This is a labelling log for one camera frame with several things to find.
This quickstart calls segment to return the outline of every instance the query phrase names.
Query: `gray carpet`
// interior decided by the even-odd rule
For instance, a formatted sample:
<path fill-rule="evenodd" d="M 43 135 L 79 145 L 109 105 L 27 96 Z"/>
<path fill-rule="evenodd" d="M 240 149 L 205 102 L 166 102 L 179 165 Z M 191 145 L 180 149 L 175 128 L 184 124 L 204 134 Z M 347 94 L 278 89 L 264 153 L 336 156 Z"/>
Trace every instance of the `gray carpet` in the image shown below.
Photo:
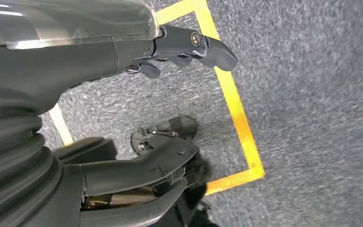
<path fill-rule="evenodd" d="M 155 10 L 175 0 L 148 1 Z M 266 170 L 206 197 L 225 227 L 363 227 L 363 0 L 209 0 Z M 173 24 L 197 29 L 194 15 Z M 133 153 L 133 130 L 175 115 L 200 124 L 196 144 L 213 179 L 247 169 L 213 70 L 159 65 L 157 80 L 119 75 L 60 99 L 75 140 L 113 138 Z M 47 144 L 62 146 L 48 116 Z"/>

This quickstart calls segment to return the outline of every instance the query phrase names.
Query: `metal screw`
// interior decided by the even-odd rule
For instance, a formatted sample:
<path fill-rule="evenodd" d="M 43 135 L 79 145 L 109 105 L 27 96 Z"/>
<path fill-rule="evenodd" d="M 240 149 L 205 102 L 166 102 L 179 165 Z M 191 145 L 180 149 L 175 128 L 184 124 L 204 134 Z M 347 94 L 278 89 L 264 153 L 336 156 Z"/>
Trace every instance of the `metal screw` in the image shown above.
<path fill-rule="evenodd" d="M 194 46 L 199 46 L 201 40 L 199 38 L 198 32 L 191 33 L 191 42 L 193 43 Z"/>
<path fill-rule="evenodd" d="M 175 131 L 172 131 L 172 132 L 170 132 L 170 137 L 172 137 L 172 138 L 178 138 L 179 137 L 179 134 L 177 132 L 175 132 Z"/>
<path fill-rule="evenodd" d="M 139 143 L 139 144 L 138 144 L 138 149 L 139 149 L 139 150 L 144 150 L 144 149 L 145 149 L 145 145 L 144 145 L 144 143 Z"/>

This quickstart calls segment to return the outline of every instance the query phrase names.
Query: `yellow floor marking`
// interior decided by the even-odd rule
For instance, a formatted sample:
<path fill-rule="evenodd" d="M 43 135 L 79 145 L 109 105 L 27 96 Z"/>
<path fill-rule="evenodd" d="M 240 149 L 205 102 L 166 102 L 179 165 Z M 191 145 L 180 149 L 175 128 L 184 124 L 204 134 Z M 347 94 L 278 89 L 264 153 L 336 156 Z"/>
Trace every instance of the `yellow floor marking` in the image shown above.
<path fill-rule="evenodd" d="M 165 24 L 193 11 L 195 12 L 202 33 L 214 39 L 219 39 L 206 0 L 182 0 L 160 10 L 157 12 L 156 16 L 160 24 Z M 265 176 L 265 171 L 233 76 L 231 72 L 223 71 L 217 67 L 215 67 L 215 72 L 225 97 L 226 104 L 229 108 L 230 115 L 233 119 L 234 127 L 239 136 L 249 169 L 209 182 L 206 195 L 221 192 L 229 188 L 258 180 Z"/>
<path fill-rule="evenodd" d="M 71 137 L 69 129 L 65 123 L 65 120 L 63 119 L 62 110 L 58 104 L 56 104 L 49 111 L 49 115 L 51 116 L 53 124 L 55 125 L 56 129 L 58 130 L 60 138 L 63 141 L 63 144 L 66 146 L 66 145 L 73 143 L 73 139 Z"/>
<path fill-rule="evenodd" d="M 163 25 L 191 13 L 194 10 L 194 8 L 191 7 L 192 4 L 194 4 L 193 2 L 193 0 L 179 1 L 169 7 L 158 11 L 156 13 L 156 19 L 158 20 L 158 24 Z"/>

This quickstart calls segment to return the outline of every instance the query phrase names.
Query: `yellow tape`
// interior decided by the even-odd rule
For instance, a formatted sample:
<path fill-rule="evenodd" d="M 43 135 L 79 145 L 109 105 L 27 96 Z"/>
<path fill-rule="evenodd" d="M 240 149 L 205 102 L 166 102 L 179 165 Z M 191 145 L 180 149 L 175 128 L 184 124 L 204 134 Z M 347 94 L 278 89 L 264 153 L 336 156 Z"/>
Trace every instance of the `yellow tape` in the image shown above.
<path fill-rule="evenodd" d="M 166 24 L 179 17 L 191 13 L 194 8 L 194 0 L 179 1 L 169 7 L 166 7 L 156 13 L 156 19 L 160 25 Z"/>
<path fill-rule="evenodd" d="M 165 24 L 186 14 L 195 12 L 197 21 L 202 33 L 214 39 L 219 39 L 215 23 L 212 19 L 206 0 L 182 0 L 159 12 L 156 16 L 160 24 Z M 223 71 L 215 67 L 215 72 L 219 80 L 220 87 L 227 107 L 229 108 L 234 127 L 236 128 L 242 145 L 244 156 L 249 169 L 237 174 L 233 174 L 208 183 L 206 195 L 233 188 L 251 181 L 258 180 L 265 176 L 265 171 L 259 157 L 257 146 L 255 145 L 247 116 L 240 100 L 237 87 L 234 83 L 231 72 Z"/>

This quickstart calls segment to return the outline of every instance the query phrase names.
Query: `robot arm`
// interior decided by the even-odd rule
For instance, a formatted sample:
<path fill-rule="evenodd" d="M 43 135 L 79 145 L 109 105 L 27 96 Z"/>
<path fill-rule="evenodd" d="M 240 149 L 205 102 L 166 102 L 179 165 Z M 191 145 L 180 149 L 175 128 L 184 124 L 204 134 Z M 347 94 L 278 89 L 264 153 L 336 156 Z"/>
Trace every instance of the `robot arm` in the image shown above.
<path fill-rule="evenodd" d="M 188 184 L 178 171 L 196 153 L 188 141 L 157 136 L 147 156 L 63 164 L 43 146 L 38 115 L 83 82 L 122 72 L 157 78 L 160 70 L 150 62 L 187 66 L 193 59 L 224 70 L 237 63 L 220 41 L 190 29 L 158 26 L 152 10 L 139 0 L 0 0 L 0 226 L 157 222 Z M 171 183 L 152 201 L 82 209 L 86 197 L 166 178 Z"/>

